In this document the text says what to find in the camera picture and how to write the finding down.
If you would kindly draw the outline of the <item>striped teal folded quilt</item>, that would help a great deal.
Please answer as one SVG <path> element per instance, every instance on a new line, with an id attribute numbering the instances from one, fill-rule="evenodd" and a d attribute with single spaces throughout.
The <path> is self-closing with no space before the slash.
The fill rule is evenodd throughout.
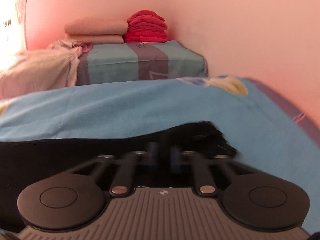
<path id="1" fill-rule="evenodd" d="M 95 44 L 81 55 L 77 86 L 206 77 L 206 59 L 180 42 Z"/>

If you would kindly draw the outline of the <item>black knit pants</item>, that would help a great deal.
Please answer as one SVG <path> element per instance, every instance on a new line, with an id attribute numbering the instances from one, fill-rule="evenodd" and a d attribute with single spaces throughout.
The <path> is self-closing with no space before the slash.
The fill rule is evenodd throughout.
<path id="1" fill-rule="evenodd" d="M 101 154 L 121 157 L 157 146 L 157 160 L 167 164 L 173 147 L 212 159 L 234 158 L 233 148 L 211 122 L 188 123 L 123 139 L 49 139 L 1 142 L 1 229 L 19 232 L 24 222 L 17 208 L 20 192 L 32 183 L 56 175 Z"/>

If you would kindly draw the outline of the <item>blue floral bed sheet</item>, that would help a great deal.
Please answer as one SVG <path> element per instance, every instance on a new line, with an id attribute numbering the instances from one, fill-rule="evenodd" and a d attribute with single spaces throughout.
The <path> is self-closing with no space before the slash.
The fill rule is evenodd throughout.
<path id="1" fill-rule="evenodd" d="M 209 79 L 130 81 L 76 86 L 14 98 L 1 116 L 1 141 L 119 139 L 188 122 L 211 121 L 240 151 L 239 160 L 302 187 L 303 224 L 319 229 L 319 129 L 264 83 L 243 78 L 247 95 Z"/>

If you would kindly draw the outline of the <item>folded pink blanket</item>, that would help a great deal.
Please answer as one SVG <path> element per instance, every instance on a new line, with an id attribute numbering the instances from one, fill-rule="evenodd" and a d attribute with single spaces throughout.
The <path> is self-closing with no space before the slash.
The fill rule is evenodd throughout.
<path id="1" fill-rule="evenodd" d="M 81 18 L 64 27 L 66 39 L 92 44 L 122 44 L 128 23 L 124 20 Z"/>

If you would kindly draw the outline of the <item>folded red clothes stack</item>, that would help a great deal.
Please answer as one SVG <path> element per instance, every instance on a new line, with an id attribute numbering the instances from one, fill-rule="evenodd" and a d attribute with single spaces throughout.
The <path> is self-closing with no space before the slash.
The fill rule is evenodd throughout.
<path id="1" fill-rule="evenodd" d="M 156 42 L 168 41 L 168 29 L 165 19 L 154 11 L 140 10 L 127 19 L 128 29 L 124 34 L 124 41 L 130 42 Z"/>

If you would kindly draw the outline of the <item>grey pillow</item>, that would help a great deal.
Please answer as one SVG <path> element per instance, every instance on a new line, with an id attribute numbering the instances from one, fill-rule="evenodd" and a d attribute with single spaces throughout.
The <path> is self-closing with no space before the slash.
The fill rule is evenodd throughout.
<path id="1" fill-rule="evenodd" d="M 72 87 L 83 53 L 92 43 L 57 40 L 46 49 L 24 50 L 1 62 L 1 99 Z"/>

